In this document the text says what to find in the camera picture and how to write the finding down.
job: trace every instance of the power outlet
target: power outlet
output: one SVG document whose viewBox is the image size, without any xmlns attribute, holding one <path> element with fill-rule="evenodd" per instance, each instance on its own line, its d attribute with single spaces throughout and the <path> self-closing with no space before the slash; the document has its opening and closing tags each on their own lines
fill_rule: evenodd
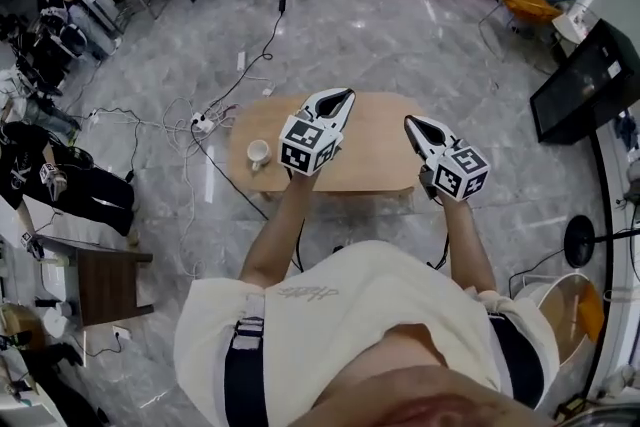
<svg viewBox="0 0 640 427">
<path fill-rule="evenodd" d="M 247 64 L 247 53 L 238 52 L 238 71 L 244 71 L 244 67 Z"/>
<path fill-rule="evenodd" d="M 193 123 L 193 131 L 208 134 L 214 128 L 213 121 L 206 117 L 202 119 L 203 117 L 204 116 L 202 116 L 202 114 L 200 114 L 199 112 L 196 112 L 193 115 L 193 118 L 191 118 L 191 123 Z"/>
<path fill-rule="evenodd" d="M 118 335 L 124 340 L 131 340 L 131 331 L 120 326 L 113 326 L 113 336 Z"/>
</svg>

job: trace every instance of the black and white marker cube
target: black and white marker cube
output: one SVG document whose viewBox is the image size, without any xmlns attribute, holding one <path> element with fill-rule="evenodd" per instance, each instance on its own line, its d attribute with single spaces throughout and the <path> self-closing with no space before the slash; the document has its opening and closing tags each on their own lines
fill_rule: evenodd
<svg viewBox="0 0 640 427">
<path fill-rule="evenodd" d="M 475 148 L 449 149 L 438 159 L 433 185 L 456 201 L 462 201 L 484 186 L 491 166 Z"/>
<path fill-rule="evenodd" d="M 278 141 L 278 162 L 307 176 L 329 162 L 343 135 L 318 121 L 289 116 Z"/>
<path fill-rule="evenodd" d="M 48 183 L 56 174 L 56 167 L 53 164 L 44 163 L 40 168 L 40 181 Z"/>
</svg>

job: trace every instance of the white cable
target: white cable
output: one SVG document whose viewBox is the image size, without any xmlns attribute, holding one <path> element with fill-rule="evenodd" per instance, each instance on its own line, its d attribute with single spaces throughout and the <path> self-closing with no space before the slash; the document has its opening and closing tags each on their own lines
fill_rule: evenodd
<svg viewBox="0 0 640 427">
<path fill-rule="evenodd" d="M 191 112 L 190 116 L 186 119 L 180 118 L 173 125 L 168 125 L 166 121 L 167 114 L 169 113 L 173 105 L 176 102 L 181 100 L 184 101 L 189 106 L 189 110 Z M 232 109 L 235 109 L 236 107 L 239 107 L 239 105 L 232 104 L 232 105 L 229 105 L 228 107 L 225 107 L 222 103 L 219 103 L 214 109 L 211 109 L 207 118 L 213 122 L 214 126 L 209 133 L 204 134 L 202 137 L 198 138 L 197 135 L 195 136 L 198 143 L 202 144 L 202 142 L 205 139 L 207 139 L 213 133 L 213 131 L 218 127 L 231 128 L 232 123 L 229 124 L 228 121 L 232 122 L 235 119 L 235 116 L 230 116 L 227 114 L 227 112 Z M 139 123 L 141 125 L 149 125 L 153 127 L 162 128 L 165 132 L 165 136 L 167 138 L 167 143 L 169 143 L 169 146 L 171 146 L 171 148 L 180 156 L 180 158 L 183 159 L 182 180 L 189 186 L 189 189 L 191 190 L 191 217 L 189 218 L 189 222 L 187 223 L 187 226 L 185 227 L 182 235 L 180 236 L 178 259 L 180 261 L 180 266 L 182 267 L 182 272 L 191 278 L 194 278 L 194 279 L 197 278 L 206 270 L 207 268 L 206 262 L 203 259 L 198 259 L 193 264 L 192 272 L 189 272 L 185 268 L 184 262 L 182 260 L 182 244 L 186 239 L 187 234 L 189 233 L 189 228 L 191 228 L 191 225 L 194 223 L 196 218 L 196 191 L 191 181 L 189 180 L 189 164 L 188 163 L 189 163 L 189 158 L 193 157 L 196 153 L 198 153 L 199 148 L 196 142 L 191 137 L 191 127 L 189 126 L 189 123 L 191 123 L 191 119 L 195 115 L 193 106 L 191 105 L 191 101 L 188 98 L 185 98 L 182 96 L 174 98 L 173 101 L 169 105 L 167 105 L 167 108 L 164 110 L 161 123 L 155 123 L 153 121 L 136 119 L 135 117 L 131 116 L 129 113 L 126 113 L 126 112 L 119 112 L 119 111 L 107 112 L 107 111 L 103 111 L 103 109 L 96 109 L 95 112 L 96 114 L 100 113 L 101 116 L 105 114 L 111 114 L 111 115 L 118 115 L 126 119 L 126 121 L 114 121 L 114 124 Z M 181 145 L 178 142 L 178 139 L 176 137 L 178 133 L 189 134 L 189 143 L 187 144 L 186 147 Z"/>
<path fill-rule="evenodd" d="M 263 95 L 265 94 L 265 91 L 269 90 L 269 94 L 266 95 L 266 96 L 271 96 L 273 94 L 273 92 L 276 90 L 275 82 L 273 82 L 273 80 L 268 79 L 266 77 L 250 77 L 249 75 L 245 75 L 244 78 L 245 79 L 249 79 L 249 80 L 262 80 L 262 81 L 268 82 L 269 85 L 262 92 Z"/>
</svg>

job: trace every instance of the black strap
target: black strap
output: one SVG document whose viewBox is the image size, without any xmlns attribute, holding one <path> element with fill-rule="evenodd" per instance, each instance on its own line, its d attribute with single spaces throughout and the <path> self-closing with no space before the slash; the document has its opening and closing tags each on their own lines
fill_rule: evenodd
<svg viewBox="0 0 640 427">
<path fill-rule="evenodd" d="M 489 320 L 507 362 L 513 398 L 535 409 L 544 391 L 544 372 L 538 353 L 504 314 L 491 313 Z"/>
<path fill-rule="evenodd" d="M 224 405 L 229 427 L 268 427 L 264 398 L 264 320 L 236 324 L 225 358 Z"/>
</svg>

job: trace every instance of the marble floor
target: marble floor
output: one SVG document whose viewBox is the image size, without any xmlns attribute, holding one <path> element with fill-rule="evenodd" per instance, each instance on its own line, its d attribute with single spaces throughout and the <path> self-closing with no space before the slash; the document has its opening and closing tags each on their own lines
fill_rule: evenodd
<svg viewBox="0 0 640 427">
<path fill-rule="evenodd" d="M 85 116 L 95 108 L 131 109 L 156 124 L 166 114 L 171 126 L 189 119 L 189 102 L 200 110 L 236 81 L 239 51 L 246 51 L 250 60 L 262 50 L 278 15 L 277 1 L 171 0 L 155 22 L 138 13 L 117 54 L 85 87 L 92 71 L 81 68 L 67 84 L 60 105 L 71 105 L 73 114 Z M 517 47 L 500 62 L 480 38 L 478 21 L 494 6 L 493 0 L 289 0 L 269 47 L 273 60 L 258 62 L 250 75 L 272 81 L 274 95 L 335 86 L 398 92 L 415 98 L 425 114 L 450 124 L 478 146 L 491 160 L 493 172 L 472 204 L 498 285 L 506 293 L 512 273 L 562 247 L 571 216 L 589 215 L 596 231 L 602 231 L 603 220 L 588 144 L 537 143 L 528 102 L 545 80 L 528 64 L 537 58 L 537 50 L 531 42 L 516 41 Z M 497 19 L 487 31 L 490 43 L 509 41 Z M 246 79 L 226 104 L 246 106 L 261 98 L 264 87 L 264 81 Z M 94 123 L 85 122 L 77 143 L 120 176 L 129 170 L 135 141 L 135 125 L 126 121 L 122 115 L 99 114 Z M 220 127 L 205 143 L 223 169 L 229 132 Z M 219 174 L 211 174 L 202 154 L 188 160 L 192 203 L 180 155 L 189 143 L 187 134 L 177 137 L 180 151 L 172 148 L 161 126 L 143 124 L 137 135 L 133 164 L 140 210 L 135 226 L 141 249 L 154 255 L 140 277 L 139 296 L 141 303 L 153 302 L 155 313 L 119 323 L 132 331 L 121 354 L 104 353 L 81 369 L 65 364 L 63 372 L 115 425 L 205 426 L 178 388 L 172 363 L 174 330 L 192 281 L 188 274 L 195 267 L 202 277 L 237 276 L 263 221 Z M 251 197 L 273 211 L 273 204 Z M 2 208 L 3 235 L 17 240 L 17 220 Z M 36 226 L 49 221 L 49 207 L 32 203 L 31 209 Z M 195 218 L 181 248 L 192 213 Z M 124 245 L 110 228 L 69 215 L 56 217 L 43 233 Z M 382 239 L 435 263 L 445 236 L 440 207 L 421 189 L 404 197 L 317 197 L 302 236 L 301 256 L 309 268 L 338 244 Z M 601 288 L 600 251 L 596 249 L 585 272 Z M 14 293 L 23 303 L 32 303 L 37 267 L 26 254 L 14 260 Z M 568 268 L 559 255 L 538 271 L 555 275 Z M 517 281 L 514 285 L 516 290 L 521 286 Z M 110 325 L 89 328 L 87 340 L 92 352 L 115 347 Z M 545 411 L 553 412 L 582 389 L 592 354 L 593 347 L 585 343 L 562 368 Z"/>
</svg>

